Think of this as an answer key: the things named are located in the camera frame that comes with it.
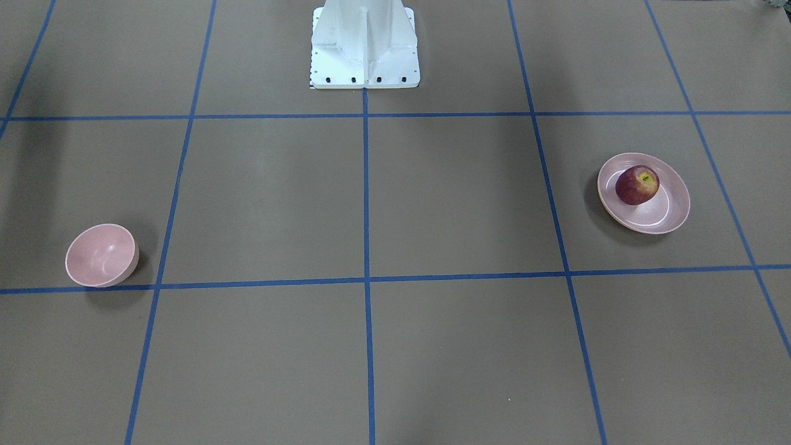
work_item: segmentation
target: apple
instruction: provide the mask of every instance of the apple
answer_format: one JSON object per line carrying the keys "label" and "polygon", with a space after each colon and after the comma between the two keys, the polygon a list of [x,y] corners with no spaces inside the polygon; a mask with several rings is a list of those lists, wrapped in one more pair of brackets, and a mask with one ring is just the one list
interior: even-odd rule
{"label": "apple", "polygon": [[647,165],[626,169],[615,182],[615,194],[632,206],[642,204],[659,191],[659,176]]}

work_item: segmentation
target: bowl rim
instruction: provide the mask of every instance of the bowl rim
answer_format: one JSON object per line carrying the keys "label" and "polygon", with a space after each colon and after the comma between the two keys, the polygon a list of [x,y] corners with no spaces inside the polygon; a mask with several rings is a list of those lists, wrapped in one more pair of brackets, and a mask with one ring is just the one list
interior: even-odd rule
{"label": "bowl rim", "polygon": [[[134,246],[134,253],[132,253],[132,256],[129,258],[129,262],[127,263],[127,265],[124,268],[124,270],[122,270],[120,274],[118,274],[117,276],[114,276],[112,279],[104,281],[102,283],[98,283],[98,284],[86,284],[86,283],[83,283],[82,281],[74,278],[74,276],[71,275],[71,270],[69,270],[69,256],[71,254],[71,250],[74,247],[74,244],[77,243],[77,241],[79,241],[80,238],[85,236],[85,234],[87,234],[88,232],[90,232],[92,230],[97,229],[98,227],[104,227],[104,226],[113,226],[113,227],[117,227],[117,228],[121,229],[121,231],[124,232],[132,240],[132,245]],[[63,265],[66,267],[66,274],[68,274],[69,278],[71,278],[72,281],[74,281],[75,283],[79,284],[80,286],[83,286],[83,287],[107,287],[108,285],[113,284],[114,281],[116,281],[118,278],[122,277],[124,274],[127,273],[127,270],[129,269],[129,266],[132,265],[132,263],[134,263],[134,259],[138,255],[137,252],[138,252],[138,243],[137,243],[137,241],[135,241],[134,236],[132,236],[132,233],[126,227],[121,226],[119,224],[114,224],[112,222],[105,222],[105,223],[102,223],[102,224],[96,224],[95,226],[91,226],[91,227],[83,230],[79,235],[77,235],[77,237],[71,242],[71,244],[69,244],[69,249],[66,251],[66,257],[63,260]]]}

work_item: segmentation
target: blue tape line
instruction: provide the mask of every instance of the blue tape line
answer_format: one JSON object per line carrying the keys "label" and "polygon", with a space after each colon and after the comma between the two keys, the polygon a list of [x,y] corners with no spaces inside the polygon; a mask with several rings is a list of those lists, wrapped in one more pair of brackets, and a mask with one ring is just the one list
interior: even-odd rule
{"label": "blue tape line", "polygon": [[758,266],[761,270],[791,269],[791,264],[763,264]]}
{"label": "blue tape line", "polygon": [[509,117],[530,116],[529,112],[372,112],[372,118],[381,117]]}
{"label": "blue tape line", "polygon": [[535,112],[536,116],[689,116],[686,111]]}
{"label": "blue tape line", "polygon": [[361,113],[325,113],[325,114],[196,114],[195,119],[342,119],[361,118]]}
{"label": "blue tape line", "polygon": [[164,115],[141,115],[141,116],[28,116],[12,117],[12,122],[59,122],[59,121],[79,121],[79,120],[187,120],[187,114],[164,114]]}
{"label": "blue tape line", "polygon": [[[791,264],[761,264],[761,270],[786,270],[791,269]],[[706,273],[706,272],[735,272],[751,271],[750,265],[736,266],[701,266],[689,268],[636,268],[636,269],[609,269],[609,270],[572,270],[571,276],[618,276],[618,275],[650,275],[665,273]],[[564,271],[556,272],[507,272],[507,273],[461,273],[448,275],[405,275],[405,276],[371,276],[370,283],[398,283],[405,281],[454,281],[454,280],[508,280],[529,279],[565,276]],[[278,287],[278,286],[314,286],[320,284],[349,284],[364,283],[365,277],[351,276],[343,278],[315,278],[295,280],[251,280],[251,281],[218,281],[210,283],[163,283],[161,290],[178,289],[227,289],[232,287]],[[156,284],[131,284],[113,287],[17,287],[0,289],[0,295],[25,295],[25,294],[58,294],[75,292],[111,292],[111,291],[151,291]]]}
{"label": "blue tape line", "polygon": [[755,278],[758,280],[759,286],[761,287],[761,292],[763,293],[763,297],[766,300],[766,305],[769,306],[769,311],[772,314],[772,318],[774,319],[774,324],[777,326],[778,332],[780,334],[780,338],[785,345],[785,351],[788,353],[789,358],[791,358],[791,342],[789,342],[788,335],[785,333],[785,329],[783,328],[783,324],[780,321],[780,317],[778,316],[778,312],[774,307],[774,303],[772,302],[772,298],[769,295],[769,291],[766,289],[766,286],[763,283],[763,278],[761,277],[761,271],[758,267],[757,263],[755,262],[755,257],[752,254],[752,250],[750,249],[750,244],[747,242],[747,237],[744,234],[744,230],[742,230],[741,223],[739,222],[739,217],[736,216],[736,209],[731,202],[730,196],[728,194],[728,190],[725,187],[725,183],[722,180],[722,176],[720,175],[720,170],[717,168],[717,163],[714,161],[714,156],[711,154],[711,150],[709,149],[709,143],[706,141],[706,136],[703,134],[703,129],[701,128],[700,122],[698,122],[697,113],[695,112],[694,108],[692,107],[692,102],[690,101],[689,95],[687,94],[687,89],[684,87],[683,82],[681,81],[681,76],[679,75],[679,71],[676,68],[676,63],[673,61],[673,57],[670,55],[670,49],[668,48],[668,44],[664,39],[664,35],[662,34],[662,30],[659,27],[659,22],[657,22],[657,16],[654,14],[653,9],[651,8],[651,4],[649,0],[643,0],[645,3],[645,7],[648,9],[649,15],[651,16],[651,21],[653,22],[653,26],[657,31],[657,35],[659,36],[659,40],[662,43],[662,48],[664,49],[665,55],[668,57],[668,62],[670,63],[670,67],[673,70],[673,74],[676,76],[676,81],[679,83],[679,88],[681,89],[681,94],[684,97],[684,101],[687,102],[687,107],[689,108],[690,114],[692,116],[692,121],[694,122],[695,128],[698,131],[698,136],[700,137],[700,141],[703,144],[703,150],[706,152],[706,156],[709,159],[709,163],[711,164],[711,169],[714,171],[714,177],[717,178],[717,183],[720,185],[720,190],[722,191],[722,196],[725,198],[725,203],[728,206],[728,210],[731,213],[731,218],[733,219],[734,225],[736,225],[736,231],[739,232],[739,238],[741,238],[742,244],[744,245],[744,252],[747,253],[747,258],[750,260],[750,264],[752,265],[753,270],[755,271]]}
{"label": "blue tape line", "polygon": [[372,276],[370,281],[371,283],[398,283],[403,281],[507,280],[565,275],[564,272],[460,273],[451,275]]}
{"label": "blue tape line", "polygon": [[36,43],[33,45],[32,51],[30,51],[30,57],[28,57],[28,62],[25,64],[25,69],[22,71],[22,76],[19,77],[19,82],[17,83],[17,89],[13,92],[13,97],[11,98],[11,103],[8,105],[8,110],[6,111],[6,118],[0,124],[0,139],[2,139],[3,134],[6,133],[6,127],[8,126],[9,119],[13,114],[14,107],[17,106],[17,101],[19,101],[19,96],[22,94],[22,87],[25,86],[25,81],[28,78],[28,74],[30,73],[30,68],[33,66],[33,60],[36,58],[36,54],[39,52],[39,47],[41,46],[41,40],[44,39],[44,33],[47,31],[47,26],[49,26],[49,21],[52,18],[52,11],[55,9],[55,0],[51,0],[49,8],[47,9],[47,15],[44,16],[44,23],[41,25],[41,30],[39,31],[39,35],[36,38]]}
{"label": "blue tape line", "polygon": [[791,110],[757,110],[757,111],[699,111],[694,112],[704,116],[784,116],[791,114]]}
{"label": "blue tape line", "polygon": [[118,291],[150,291],[153,284],[122,284],[112,287],[18,287],[0,289],[0,295],[26,295],[26,294],[73,294],[79,292],[118,292]]}
{"label": "blue tape line", "polygon": [[550,209],[552,210],[552,221],[554,223],[555,234],[558,239],[558,248],[560,249],[560,257],[563,262],[563,272],[566,276],[566,286],[569,290],[569,297],[571,300],[571,307],[574,313],[574,322],[577,325],[577,336],[579,337],[580,341],[580,349],[582,351],[582,359],[585,363],[585,373],[588,377],[588,386],[591,393],[591,401],[593,403],[593,410],[596,414],[596,424],[599,428],[599,437],[601,439],[602,445],[607,445],[607,433],[604,430],[604,419],[601,413],[601,407],[599,405],[599,396],[596,392],[596,381],[593,378],[593,369],[591,367],[590,358],[588,354],[588,344],[585,340],[585,331],[582,329],[582,318],[580,316],[579,307],[577,306],[577,296],[574,292],[574,285],[571,280],[570,269],[569,269],[569,261],[566,257],[566,247],[563,243],[563,235],[560,229],[560,222],[558,220],[558,212],[557,208],[555,207],[554,203],[554,196],[552,193],[552,184],[549,178],[549,171],[547,169],[547,160],[544,156],[543,152],[543,144],[541,142],[541,133],[539,131],[538,119],[536,118],[536,108],[533,104],[533,96],[530,90],[530,82],[528,80],[528,71],[524,65],[524,56],[522,53],[522,45],[519,39],[519,32],[517,31],[517,19],[516,15],[513,12],[513,4],[511,0],[508,0],[508,10],[509,15],[511,17],[511,27],[513,29],[513,39],[517,46],[517,54],[519,55],[519,65],[522,69],[522,80],[524,81],[524,91],[527,94],[528,98],[528,106],[530,107],[530,113],[532,114],[532,123],[533,123],[533,132],[536,134],[536,145],[539,151],[539,157],[541,159],[541,170],[544,176],[544,182],[546,183],[547,187],[547,198],[549,199]]}
{"label": "blue tape line", "polygon": [[[212,0],[211,10],[209,12],[209,23],[206,26],[206,36],[203,39],[203,51],[201,54],[200,65],[198,66],[198,75],[195,79],[195,91],[192,94],[192,104],[190,107],[190,115],[195,114],[195,109],[198,106],[198,94],[200,92],[200,84],[203,77],[203,67],[206,65],[206,54],[209,51],[209,41],[211,39],[211,29],[214,23],[214,11],[217,9],[217,0]],[[181,175],[184,173],[184,161],[187,158],[187,150],[190,144],[190,136],[192,133],[192,124],[194,120],[190,118],[187,121],[187,130],[184,133],[184,144],[181,148],[181,158],[179,159],[179,169],[176,173],[176,183],[173,186],[173,198],[170,203],[170,213],[168,216],[168,225],[165,229],[165,240],[162,245],[162,253],[159,260],[159,270],[157,272],[157,283],[154,289],[153,298],[151,301],[151,311],[149,312],[148,325],[146,327],[146,338],[143,341],[143,350],[140,355],[140,367],[138,369],[137,382],[134,385],[134,396],[132,397],[132,406],[129,412],[129,424],[127,425],[127,434],[124,441],[125,445],[131,445],[132,435],[134,434],[134,422],[137,418],[138,404],[140,402],[140,393],[142,391],[143,378],[146,374],[146,363],[148,362],[148,353],[151,345],[151,336],[153,334],[153,323],[157,316],[157,305],[159,303],[159,294],[162,285],[162,277],[165,274],[165,262],[168,259],[168,247],[170,245],[170,237],[173,230],[173,220],[176,217],[176,206],[179,202],[179,186],[181,182]]]}
{"label": "blue tape line", "polygon": [[368,441],[377,443],[376,391],[373,384],[373,320],[371,318],[371,243],[369,190],[368,90],[362,90],[362,171],[363,171],[363,269],[365,273],[365,350],[368,360]]}
{"label": "blue tape line", "polygon": [[365,354],[368,360],[368,443],[377,445],[376,387],[373,383],[373,320],[369,281],[365,281]]}
{"label": "blue tape line", "polygon": [[162,284],[160,289],[228,289],[231,287],[277,287],[277,286],[314,286],[317,284],[364,283],[364,278],[318,278],[313,280],[259,280],[259,281],[220,281],[215,283],[170,283]]}
{"label": "blue tape line", "polygon": [[[598,112],[416,112],[416,113],[369,113],[373,119],[389,117],[526,117],[526,116],[689,116],[688,111],[598,111]],[[706,116],[785,116],[788,110],[759,111],[695,111]],[[58,122],[81,120],[233,120],[233,119],[358,119],[362,113],[316,113],[316,114],[151,114],[128,116],[11,116],[0,117],[3,122]]]}
{"label": "blue tape line", "polygon": [[752,266],[702,266],[691,268],[639,268],[639,269],[612,269],[612,270],[577,270],[571,271],[571,276],[614,276],[614,275],[648,275],[661,273],[700,273],[700,272],[731,272],[751,271]]}

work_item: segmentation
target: bowl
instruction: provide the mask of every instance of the bowl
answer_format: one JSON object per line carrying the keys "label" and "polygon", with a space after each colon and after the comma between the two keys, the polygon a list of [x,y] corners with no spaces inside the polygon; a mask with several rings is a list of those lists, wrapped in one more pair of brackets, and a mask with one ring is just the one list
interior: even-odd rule
{"label": "bowl", "polygon": [[66,273],[82,286],[114,286],[129,278],[139,258],[129,230],[118,224],[100,224],[71,242],[66,251]]}

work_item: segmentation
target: grid square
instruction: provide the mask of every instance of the grid square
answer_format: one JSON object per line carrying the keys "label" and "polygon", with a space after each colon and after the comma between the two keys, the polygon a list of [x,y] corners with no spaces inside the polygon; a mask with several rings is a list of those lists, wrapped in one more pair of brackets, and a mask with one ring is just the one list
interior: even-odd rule
{"label": "grid square", "polygon": [[698,119],[755,260],[791,263],[789,117]]}
{"label": "grid square", "polygon": [[752,272],[574,286],[610,443],[788,443],[789,357]]}
{"label": "grid square", "polygon": [[527,112],[506,2],[408,0],[420,86],[372,90],[371,112]]}
{"label": "grid square", "polygon": [[369,125],[372,274],[562,270],[529,118]]}
{"label": "grid square", "polygon": [[687,110],[643,2],[514,2],[536,111]]}
{"label": "grid square", "polygon": [[362,285],[162,291],[135,443],[368,443]]}
{"label": "grid square", "polygon": [[[749,264],[689,116],[555,116],[539,118],[539,125],[572,269]],[[633,151],[667,162],[687,184],[691,211],[678,230],[639,234],[604,210],[599,169]]]}
{"label": "grid square", "polygon": [[11,122],[0,140],[0,288],[74,285],[69,244],[101,223],[140,248],[128,284],[153,283],[183,121]]}
{"label": "grid square", "polygon": [[198,112],[362,112],[355,90],[310,86],[313,10],[324,2],[218,2]]}
{"label": "grid square", "polygon": [[787,336],[791,334],[791,269],[761,271],[761,277]]}
{"label": "grid square", "polygon": [[372,285],[377,443],[598,443],[566,282]]}
{"label": "grid square", "polygon": [[0,443],[119,443],[151,292],[0,298]]}
{"label": "grid square", "polygon": [[695,109],[791,109],[791,32],[782,8],[764,0],[651,6]]}
{"label": "grid square", "polygon": [[50,0],[0,3],[0,116],[6,117],[19,78],[47,16]]}
{"label": "grid square", "polygon": [[189,113],[209,2],[59,2],[15,116]]}
{"label": "grid square", "polygon": [[196,121],[165,281],[362,276],[361,124]]}

